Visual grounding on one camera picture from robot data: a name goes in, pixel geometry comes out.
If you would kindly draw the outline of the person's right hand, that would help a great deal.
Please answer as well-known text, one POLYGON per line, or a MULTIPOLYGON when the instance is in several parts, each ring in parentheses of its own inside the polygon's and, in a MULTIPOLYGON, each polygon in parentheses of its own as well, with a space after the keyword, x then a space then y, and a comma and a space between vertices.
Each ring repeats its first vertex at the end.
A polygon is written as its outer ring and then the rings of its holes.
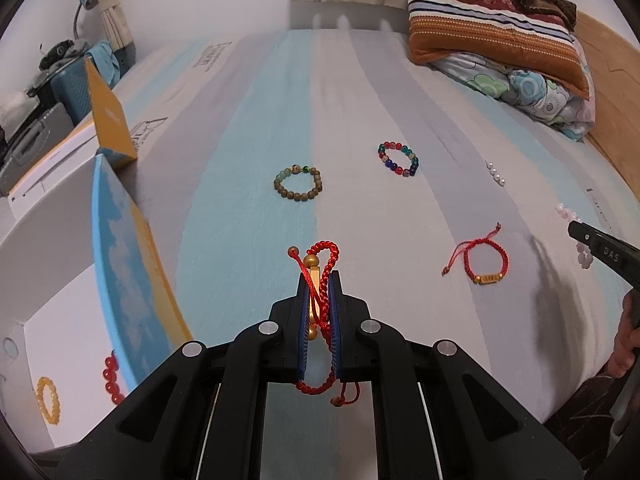
POLYGON ((620 316, 617 333, 614 338, 613 352, 606 363, 606 372, 614 378, 623 377, 634 365, 634 350, 639 348, 639 330, 632 322, 634 291, 626 293, 623 300, 623 312, 620 316))

